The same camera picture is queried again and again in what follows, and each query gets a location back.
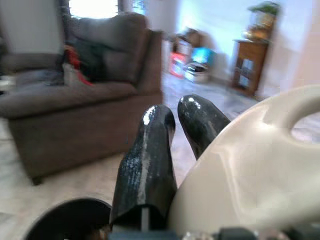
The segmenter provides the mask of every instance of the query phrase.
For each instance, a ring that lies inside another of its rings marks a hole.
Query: small wooden table
[[[259,87],[269,44],[249,40],[235,40],[236,48],[232,88],[248,96],[254,96]]]

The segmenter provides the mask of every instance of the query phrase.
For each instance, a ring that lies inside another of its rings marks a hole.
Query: sofa armrest
[[[0,97],[0,117],[24,118],[91,104],[114,101],[137,94],[129,83],[106,82],[93,86],[47,86],[30,84]]]
[[[7,74],[34,69],[55,69],[60,57],[61,55],[54,53],[7,54],[2,57],[1,65]]]

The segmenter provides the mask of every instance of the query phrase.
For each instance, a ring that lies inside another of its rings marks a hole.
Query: tiled floor
[[[168,74],[163,76],[164,104],[176,120],[171,153],[178,185],[181,184],[195,157],[178,120],[179,99],[195,93],[211,100],[230,119],[257,103],[225,86],[215,83],[193,84]],[[319,140],[317,115],[300,123],[295,133],[304,140]],[[84,165],[49,176],[44,184],[32,186],[20,165],[6,121],[0,121],[0,239],[21,239],[30,224],[45,210],[77,197],[96,197],[111,203],[119,163],[123,155]]]

